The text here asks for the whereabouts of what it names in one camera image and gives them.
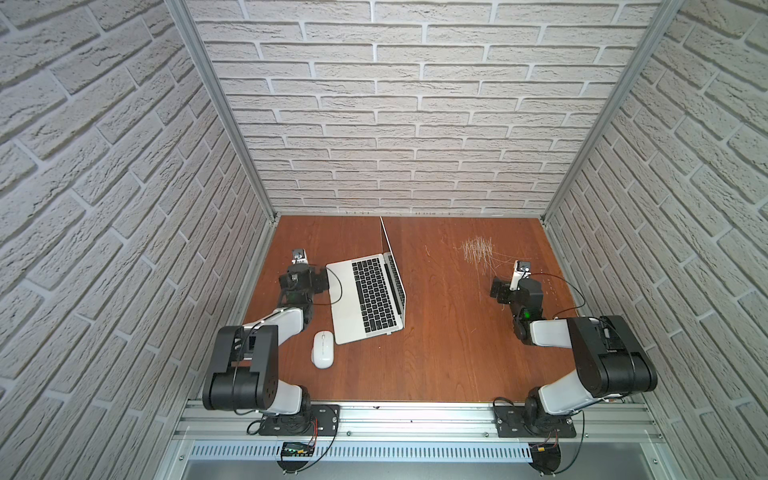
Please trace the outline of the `silver laptop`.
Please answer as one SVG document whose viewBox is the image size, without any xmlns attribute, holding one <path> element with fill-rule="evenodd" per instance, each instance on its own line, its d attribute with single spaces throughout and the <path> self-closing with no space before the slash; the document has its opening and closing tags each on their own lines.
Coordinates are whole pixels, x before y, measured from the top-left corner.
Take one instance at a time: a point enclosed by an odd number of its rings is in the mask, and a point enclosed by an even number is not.
<svg viewBox="0 0 768 480">
<path fill-rule="evenodd" d="M 380 237 L 378 253 L 325 266 L 338 345 L 405 328 L 406 292 L 384 223 Z"/>
</svg>

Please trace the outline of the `white wireless mouse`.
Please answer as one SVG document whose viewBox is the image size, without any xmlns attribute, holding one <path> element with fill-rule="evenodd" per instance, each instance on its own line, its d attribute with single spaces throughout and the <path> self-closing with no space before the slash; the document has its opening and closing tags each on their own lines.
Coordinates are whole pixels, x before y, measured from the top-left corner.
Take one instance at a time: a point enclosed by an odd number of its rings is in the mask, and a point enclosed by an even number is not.
<svg viewBox="0 0 768 480">
<path fill-rule="evenodd" d="M 335 340 L 331 331 L 323 330 L 315 334 L 311 350 L 311 361 L 318 369 L 330 368 L 335 359 Z"/>
</svg>

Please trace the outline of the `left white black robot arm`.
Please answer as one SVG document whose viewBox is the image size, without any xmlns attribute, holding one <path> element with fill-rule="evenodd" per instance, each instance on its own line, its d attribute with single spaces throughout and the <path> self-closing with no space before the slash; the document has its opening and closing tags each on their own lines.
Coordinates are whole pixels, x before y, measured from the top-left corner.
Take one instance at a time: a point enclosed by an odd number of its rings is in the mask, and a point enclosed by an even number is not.
<svg viewBox="0 0 768 480">
<path fill-rule="evenodd" d="M 280 276 L 276 309 L 260 320 L 221 328 L 205 374 L 202 401 L 208 410 L 307 416 L 311 397 L 302 386 L 279 378 L 279 347 L 304 332 L 314 315 L 314 297 L 329 290 L 328 273 L 296 263 Z"/>
</svg>

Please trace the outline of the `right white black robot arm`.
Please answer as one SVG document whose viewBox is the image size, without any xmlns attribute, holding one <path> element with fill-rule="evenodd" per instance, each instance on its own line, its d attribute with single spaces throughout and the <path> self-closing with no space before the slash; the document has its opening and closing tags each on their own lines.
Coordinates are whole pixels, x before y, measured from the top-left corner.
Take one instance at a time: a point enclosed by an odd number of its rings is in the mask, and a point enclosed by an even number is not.
<svg viewBox="0 0 768 480">
<path fill-rule="evenodd" d="M 572 417 L 609 399 L 649 392 L 658 373 L 621 316 L 542 319 L 541 283 L 531 278 L 493 279 L 490 296 L 507 305 L 513 330 L 525 345 L 571 351 L 575 368 L 557 381 L 533 388 L 521 405 L 501 397 L 492 410 L 501 438 L 573 438 Z"/>
</svg>

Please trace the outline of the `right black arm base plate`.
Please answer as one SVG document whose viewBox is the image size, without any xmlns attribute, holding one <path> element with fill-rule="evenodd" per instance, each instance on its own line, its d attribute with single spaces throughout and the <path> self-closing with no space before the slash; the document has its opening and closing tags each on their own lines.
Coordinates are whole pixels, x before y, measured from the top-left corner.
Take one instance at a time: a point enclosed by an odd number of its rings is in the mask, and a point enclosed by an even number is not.
<svg viewBox="0 0 768 480">
<path fill-rule="evenodd" d="M 516 405 L 497 397 L 491 406 L 499 438 L 565 438 L 576 437 L 570 416 L 546 413 L 535 400 Z"/>
</svg>

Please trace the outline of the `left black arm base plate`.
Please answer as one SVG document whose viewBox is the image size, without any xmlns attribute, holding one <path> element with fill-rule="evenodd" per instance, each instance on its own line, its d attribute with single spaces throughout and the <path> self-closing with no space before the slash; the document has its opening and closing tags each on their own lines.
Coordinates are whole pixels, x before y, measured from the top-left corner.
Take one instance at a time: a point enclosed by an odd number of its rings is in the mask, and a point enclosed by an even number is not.
<svg viewBox="0 0 768 480">
<path fill-rule="evenodd" d="M 341 407 L 338 404 L 313 404 L 292 415 L 268 416 L 258 430 L 260 436 L 319 436 L 336 434 Z"/>
</svg>

